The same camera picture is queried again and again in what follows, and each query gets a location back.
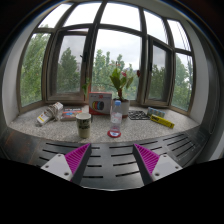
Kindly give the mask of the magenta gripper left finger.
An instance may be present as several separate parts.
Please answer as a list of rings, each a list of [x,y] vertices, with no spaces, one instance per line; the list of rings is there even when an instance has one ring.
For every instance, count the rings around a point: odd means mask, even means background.
[[[79,185],[91,152],[91,144],[85,144],[66,155],[55,155],[41,169]]]

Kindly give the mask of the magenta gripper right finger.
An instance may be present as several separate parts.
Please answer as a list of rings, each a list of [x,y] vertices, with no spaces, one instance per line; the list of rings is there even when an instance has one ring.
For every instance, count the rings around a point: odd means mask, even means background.
[[[167,154],[158,155],[150,149],[138,144],[133,145],[133,155],[145,185],[182,169],[182,167]]]

